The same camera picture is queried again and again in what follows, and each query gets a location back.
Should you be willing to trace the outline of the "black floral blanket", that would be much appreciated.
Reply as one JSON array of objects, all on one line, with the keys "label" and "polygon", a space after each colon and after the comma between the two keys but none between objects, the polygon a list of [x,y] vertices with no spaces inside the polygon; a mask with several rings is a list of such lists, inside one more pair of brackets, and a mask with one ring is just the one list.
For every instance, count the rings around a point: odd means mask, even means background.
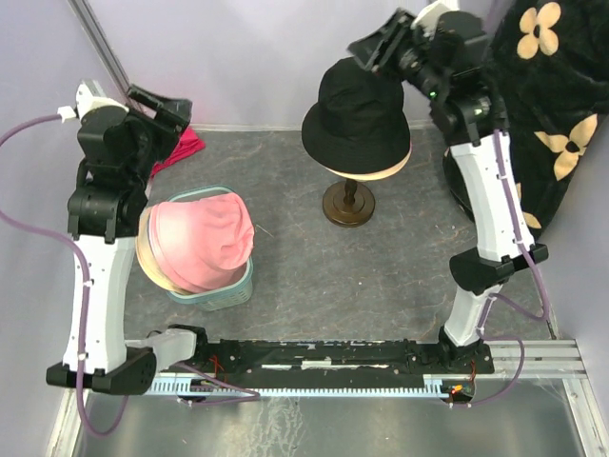
[{"label": "black floral blanket", "polygon": [[514,1],[485,64],[508,111],[524,221],[540,238],[608,115],[608,4]]}]

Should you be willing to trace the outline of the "light blue plastic basket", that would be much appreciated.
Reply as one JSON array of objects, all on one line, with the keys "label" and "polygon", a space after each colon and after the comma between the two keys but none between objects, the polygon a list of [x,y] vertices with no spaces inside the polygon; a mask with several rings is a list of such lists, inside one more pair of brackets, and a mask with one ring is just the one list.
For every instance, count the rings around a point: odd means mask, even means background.
[{"label": "light blue plastic basket", "polygon": [[[226,186],[205,186],[176,193],[168,201],[191,202],[202,198],[228,194],[232,191],[232,188]],[[167,291],[167,296],[175,303],[198,307],[204,311],[215,311],[239,306],[246,303],[253,293],[253,270],[253,259],[249,257],[240,270],[241,275],[230,286],[195,294],[181,294],[169,290]]]}]

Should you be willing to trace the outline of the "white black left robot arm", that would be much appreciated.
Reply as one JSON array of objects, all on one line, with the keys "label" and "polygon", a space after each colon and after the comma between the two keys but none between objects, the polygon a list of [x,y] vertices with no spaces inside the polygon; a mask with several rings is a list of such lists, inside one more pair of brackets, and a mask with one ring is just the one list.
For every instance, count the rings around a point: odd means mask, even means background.
[{"label": "white black left robot arm", "polygon": [[127,340],[125,298],[140,217],[147,207],[153,167],[165,161],[190,124],[192,103],[132,85],[128,104],[84,80],[74,106],[57,110],[80,124],[84,154],[68,209],[75,285],[69,340],[60,362],[46,372],[48,385],[108,395],[142,395],[156,374],[180,362],[199,371],[210,360],[200,332],[175,326],[144,340]]}]

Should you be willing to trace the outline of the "cream bucket hat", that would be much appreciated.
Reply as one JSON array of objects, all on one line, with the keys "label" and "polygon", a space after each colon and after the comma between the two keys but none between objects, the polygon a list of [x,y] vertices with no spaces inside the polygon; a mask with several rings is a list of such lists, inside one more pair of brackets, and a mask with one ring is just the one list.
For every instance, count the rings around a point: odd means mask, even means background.
[{"label": "cream bucket hat", "polygon": [[412,153],[412,148],[409,148],[408,153],[405,155],[405,157],[402,159],[401,162],[399,162],[398,164],[396,164],[395,166],[393,166],[389,169],[384,169],[384,170],[377,171],[377,172],[355,174],[355,173],[340,172],[340,171],[336,171],[336,170],[333,170],[330,168],[327,168],[327,170],[337,176],[343,177],[345,179],[352,179],[352,180],[359,181],[359,182],[380,181],[383,179],[387,179],[387,178],[397,174],[398,172],[400,172],[408,163],[408,161],[411,157],[411,153]]}]

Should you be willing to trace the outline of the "brown round wooden stand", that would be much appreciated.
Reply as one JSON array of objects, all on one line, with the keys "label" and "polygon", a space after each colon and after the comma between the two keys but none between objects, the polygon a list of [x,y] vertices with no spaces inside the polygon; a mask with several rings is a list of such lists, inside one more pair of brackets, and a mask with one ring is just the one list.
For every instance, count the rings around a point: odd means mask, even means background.
[{"label": "brown round wooden stand", "polygon": [[323,197],[324,216],[343,228],[356,228],[367,223],[374,213],[376,200],[364,184],[345,179],[328,187]]}]

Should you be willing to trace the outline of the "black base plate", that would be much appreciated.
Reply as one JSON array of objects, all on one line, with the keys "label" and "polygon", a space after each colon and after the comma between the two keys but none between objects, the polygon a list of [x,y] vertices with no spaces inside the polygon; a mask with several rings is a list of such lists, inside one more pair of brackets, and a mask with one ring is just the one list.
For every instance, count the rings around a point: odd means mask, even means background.
[{"label": "black base plate", "polygon": [[452,359],[439,344],[397,341],[208,343],[185,364],[236,387],[421,387],[425,375],[492,374],[490,347]]}]

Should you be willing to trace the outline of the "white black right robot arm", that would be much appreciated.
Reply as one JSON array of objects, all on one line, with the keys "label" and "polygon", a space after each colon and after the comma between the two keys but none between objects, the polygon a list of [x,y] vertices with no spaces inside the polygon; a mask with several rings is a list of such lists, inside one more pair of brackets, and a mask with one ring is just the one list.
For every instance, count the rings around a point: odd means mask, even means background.
[{"label": "white black right robot arm", "polygon": [[464,181],[477,245],[449,261],[457,293],[436,350],[438,364],[449,372],[481,354],[484,324],[502,285],[523,269],[539,280],[538,264],[548,257],[521,210],[507,111],[483,66],[487,44],[478,16],[436,1],[417,15],[396,9],[377,31],[348,47],[362,69],[395,75],[428,99]]}]

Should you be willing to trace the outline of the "beige bottom hat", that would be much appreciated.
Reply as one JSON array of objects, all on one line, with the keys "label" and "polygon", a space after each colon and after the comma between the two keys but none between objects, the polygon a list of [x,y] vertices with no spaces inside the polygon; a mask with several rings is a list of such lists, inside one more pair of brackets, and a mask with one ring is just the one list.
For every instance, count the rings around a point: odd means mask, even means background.
[{"label": "beige bottom hat", "polygon": [[135,251],[138,263],[146,276],[158,287],[175,293],[186,294],[185,289],[179,288],[165,275],[159,266],[149,241],[148,222],[151,208],[144,209],[140,216],[138,235],[136,238]]}]

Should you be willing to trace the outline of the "magenta hat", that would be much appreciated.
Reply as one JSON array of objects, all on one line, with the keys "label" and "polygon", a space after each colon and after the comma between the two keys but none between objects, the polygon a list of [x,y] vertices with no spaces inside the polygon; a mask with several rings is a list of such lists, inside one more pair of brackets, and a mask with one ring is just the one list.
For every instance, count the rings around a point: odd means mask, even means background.
[{"label": "magenta hat", "polygon": [[181,135],[177,146],[169,157],[165,161],[157,163],[153,167],[150,174],[150,180],[152,180],[160,171],[187,159],[196,152],[203,150],[205,147],[206,143],[197,135],[195,130],[191,127],[186,128],[184,133]]}]

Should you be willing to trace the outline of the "black bucket hat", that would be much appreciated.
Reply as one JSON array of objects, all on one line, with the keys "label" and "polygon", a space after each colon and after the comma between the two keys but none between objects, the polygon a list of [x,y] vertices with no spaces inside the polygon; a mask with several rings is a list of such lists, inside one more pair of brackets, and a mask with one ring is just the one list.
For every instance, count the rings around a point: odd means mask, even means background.
[{"label": "black bucket hat", "polygon": [[363,70],[353,58],[329,68],[301,127],[304,150],[342,174],[378,174],[403,166],[411,152],[401,80]]}]

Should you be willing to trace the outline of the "pink bucket hat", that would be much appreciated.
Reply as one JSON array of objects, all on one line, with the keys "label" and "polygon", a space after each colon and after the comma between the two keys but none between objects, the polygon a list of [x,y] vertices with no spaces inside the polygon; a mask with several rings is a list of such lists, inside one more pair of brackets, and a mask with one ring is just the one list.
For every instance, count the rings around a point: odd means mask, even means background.
[{"label": "pink bucket hat", "polygon": [[234,284],[253,250],[254,227],[235,192],[157,204],[147,230],[160,270],[189,293]]}]

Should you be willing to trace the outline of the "aluminium rail frame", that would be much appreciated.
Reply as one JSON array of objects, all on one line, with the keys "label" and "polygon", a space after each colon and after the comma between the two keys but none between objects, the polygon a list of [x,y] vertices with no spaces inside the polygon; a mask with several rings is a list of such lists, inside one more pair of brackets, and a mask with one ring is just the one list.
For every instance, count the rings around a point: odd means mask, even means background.
[{"label": "aluminium rail frame", "polygon": [[[210,342],[203,328],[191,327],[199,330],[196,352]],[[482,343],[488,345],[491,350],[495,372],[492,374],[472,374],[470,377],[463,375],[425,375],[423,378],[440,379],[445,385],[450,384],[455,389],[464,385],[465,393],[452,393],[447,399],[441,399],[449,406],[472,407],[478,403],[474,397],[475,384],[483,379],[498,380],[504,378],[510,387],[514,386],[520,379],[530,378],[534,380],[550,378],[578,378],[585,374],[585,368],[580,356],[577,344],[573,340],[546,340],[546,341],[521,341],[515,336],[484,337]],[[244,388],[228,384],[220,379],[218,374],[208,375],[196,368],[189,367],[185,361],[177,362],[172,366],[158,372],[162,373],[186,373],[201,377],[219,387]],[[66,414],[76,413],[80,407],[86,404],[88,394],[95,392],[90,389],[70,388],[69,400],[64,405]],[[240,403],[261,399],[259,393],[253,391],[250,397],[176,397],[178,401],[187,405],[210,405],[212,403]]]}]

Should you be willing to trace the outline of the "aluminium corner profile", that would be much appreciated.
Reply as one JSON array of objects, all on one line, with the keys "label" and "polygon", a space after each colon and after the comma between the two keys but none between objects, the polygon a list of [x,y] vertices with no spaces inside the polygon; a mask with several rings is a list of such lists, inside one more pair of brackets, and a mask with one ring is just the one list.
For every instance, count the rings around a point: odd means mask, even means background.
[{"label": "aluminium corner profile", "polygon": [[126,97],[130,84],[128,75],[112,49],[92,5],[87,0],[68,0],[68,4],[108,71],[110,78],[120,93]]}]

